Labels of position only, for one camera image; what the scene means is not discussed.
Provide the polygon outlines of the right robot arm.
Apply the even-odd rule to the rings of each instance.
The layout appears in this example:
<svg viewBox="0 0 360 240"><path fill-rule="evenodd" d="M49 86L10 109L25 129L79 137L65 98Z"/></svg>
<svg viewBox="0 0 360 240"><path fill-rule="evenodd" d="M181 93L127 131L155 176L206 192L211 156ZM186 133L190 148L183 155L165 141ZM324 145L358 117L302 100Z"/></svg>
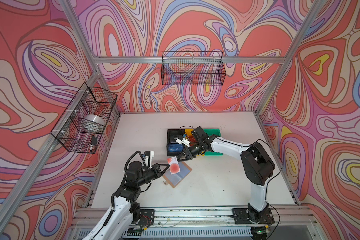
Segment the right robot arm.
<svg viewBox="0 0 360 240"><path fill-rule="evenodd" d="M275 220L271 216L267 192L276 165L264 147L258 142L240 144L217 135L209 136L202 127L193 129L191 134L196 140L193 145L187 137L174 137L176 143L183 146L182 152L177 156L178 161L190 161L205 152L221 153L240 160L245 176L251 183L246 221L252 224L273 224Z"/></svg>

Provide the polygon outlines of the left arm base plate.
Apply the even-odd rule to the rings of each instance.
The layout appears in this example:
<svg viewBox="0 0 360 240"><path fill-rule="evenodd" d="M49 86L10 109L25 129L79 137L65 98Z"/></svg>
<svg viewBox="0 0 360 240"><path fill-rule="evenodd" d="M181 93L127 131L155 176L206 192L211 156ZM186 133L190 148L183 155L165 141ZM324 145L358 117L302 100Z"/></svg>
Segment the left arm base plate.
<svg viewBox="0 0 360 240"><path fill-rule="evenodd" d="M133 220L132 226L149 227L154 224L155 210L142 209L140 211L139 219Z"/></svg>

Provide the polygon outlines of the tan leather card holder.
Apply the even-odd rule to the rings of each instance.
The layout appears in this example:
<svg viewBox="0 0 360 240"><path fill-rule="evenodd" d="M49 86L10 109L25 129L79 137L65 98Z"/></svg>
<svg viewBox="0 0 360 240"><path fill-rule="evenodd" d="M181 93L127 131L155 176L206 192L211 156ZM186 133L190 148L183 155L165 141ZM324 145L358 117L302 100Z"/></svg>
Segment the tan leather card holder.
<svg viewBox="0 0 360 240"><path fill-rule="evenodd" d="M164 179L164 185L175 188L192 171L192 169L185 162L180 162L179 165L181 171L174 175L170 173L170 179L169 180Z"/></svg>

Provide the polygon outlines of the blue VIP credit card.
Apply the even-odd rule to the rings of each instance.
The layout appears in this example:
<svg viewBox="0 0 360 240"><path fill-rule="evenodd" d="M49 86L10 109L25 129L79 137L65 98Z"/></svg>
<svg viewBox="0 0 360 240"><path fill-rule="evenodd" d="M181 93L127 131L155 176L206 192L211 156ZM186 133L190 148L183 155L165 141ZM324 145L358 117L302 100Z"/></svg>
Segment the blue VIP credit card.
<svg viewBox="0 0 360 240"><path fill-rule="evenodd" d="M183 145L180 144L169 144L168 152L170 153L181 152L183 148L184 148Z"/></svg>

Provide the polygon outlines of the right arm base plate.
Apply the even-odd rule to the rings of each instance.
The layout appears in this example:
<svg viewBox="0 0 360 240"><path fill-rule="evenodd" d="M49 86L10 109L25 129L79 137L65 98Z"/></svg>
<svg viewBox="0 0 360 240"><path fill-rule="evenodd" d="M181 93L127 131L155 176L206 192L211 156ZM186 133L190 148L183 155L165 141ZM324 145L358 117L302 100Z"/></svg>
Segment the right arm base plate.
<svg viewBox="0 0 360 240"><path fill-rule="evenodd" d="M229 217L234 219L236 225L272 225L275 223L272 211L269 208L260 212L252 208L234 208Z"/></svg>

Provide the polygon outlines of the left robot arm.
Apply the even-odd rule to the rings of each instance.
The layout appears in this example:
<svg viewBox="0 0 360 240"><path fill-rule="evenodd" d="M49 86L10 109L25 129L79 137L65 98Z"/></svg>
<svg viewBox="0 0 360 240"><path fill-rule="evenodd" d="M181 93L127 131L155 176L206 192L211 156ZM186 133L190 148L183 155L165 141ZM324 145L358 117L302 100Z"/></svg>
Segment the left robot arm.
<svg viewBox="0 0 360 240"><path fill-rule="evenodd" d="M111 195L111 206L84 237L85 240L117 240L131 225L140 221L141 205L137 202L143 192L141 186L152 185L161 178L170 164L152 164L152 152L134 152L126 161L124 176L118 189Z"/></svg>

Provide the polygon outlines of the red white circle card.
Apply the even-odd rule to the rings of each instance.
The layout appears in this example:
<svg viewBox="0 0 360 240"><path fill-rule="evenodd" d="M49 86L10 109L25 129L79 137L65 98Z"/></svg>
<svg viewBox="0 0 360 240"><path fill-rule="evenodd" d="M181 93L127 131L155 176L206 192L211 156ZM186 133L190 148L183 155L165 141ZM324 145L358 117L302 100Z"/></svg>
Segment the red white circle card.
<svg viewBox="0 0 360 240"><path fill-rule="evenodd" d="M172 175L177 174L177 173L179 173L181 171L177 157L168 158L167 162L170 165L170 173Z"/></svg>

